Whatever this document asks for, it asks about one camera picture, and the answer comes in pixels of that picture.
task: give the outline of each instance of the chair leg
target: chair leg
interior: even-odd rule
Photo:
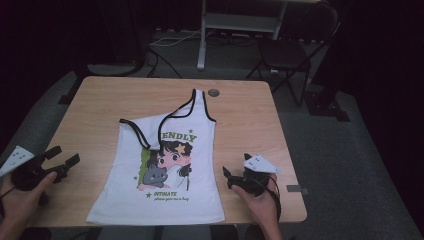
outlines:
[[[286,77],[271,90],[271,93],[275,93],[281,86],[283,86],[284,83],[286,83],[294,75],[294,73],[295,72],[290,72],[289,74],[288,72],[286,72]]]
[[[306,85],[308,85],[309,71],[305,72],[305,80],[303,81],[302,92],[300,93],[299,107],[302,106],[305,97]]]
[[[292,94],[294,102],[296,103],[296,105],[298,107],[300,107],[301,103],[299,102],[299,100],[297,100],[296,94],[294,93],[293,87],[290,83],[290,79],[287,78],[287,74],[286,74],[286,80],[285,81],[287,81],[287,87],[289,88],[290,93]]]
[[[259,72],[259,76],[261,77],[262,80],[262,75],[261,75],[261,71],[259,70],[259,66],[262,64],[262,61],[260,61],[255,68],[252,69],[252,71],[250,71],[250,73],[246,76],[246,79],[250,78],[250,76],[252,76],[252,74],[255,72],[255,70],[258,70]]]

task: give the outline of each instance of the cartoon cat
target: cartoon cat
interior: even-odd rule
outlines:
[[[152,164],[143,176],[143,184],[162,188],[167,178],[166,167],[158,168]]]

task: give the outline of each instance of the small round object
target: small round object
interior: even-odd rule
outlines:
[[[218,97],[219,96],[219,91],[218,91],[218,89],[210,89],[208,91],[208,94],[211,97]]]

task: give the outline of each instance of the wrist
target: wrist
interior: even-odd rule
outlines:
[[[19,239],[25,230],[26,223],[16,219],[4,218],[0,224],[0,240]]]
[[[259,226],[262,229],[262,232],[264,233],[266,240],[282,240],[283,235],[280,230],[280,225],[278,222],[268,222],[268,223],[262,223],[259,224]]]

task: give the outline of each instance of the wooden table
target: wooden table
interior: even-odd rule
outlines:
[[[245,204],[227,188],[222,166],[234,175],[243,171],[243,154],[260,153],[278,166],[282,222],[306,218],[301,193],[288,192],[297,185],[296,174],[268,84],[257,81],[146,79],[88,77],[69,106],[49,148],[63,152],[45,167],[61,164],[79,153],[81,162],[67,178],[53,185],[50,202],[37,214],[34,226],[92,226],[85,220],[103,190],[115,157],[119,119],[136,119],[177,109],[191,97],[193,88],[206,96],[208,111],[217,120],[214,142],[214,171],[225,223],[250,223]]]

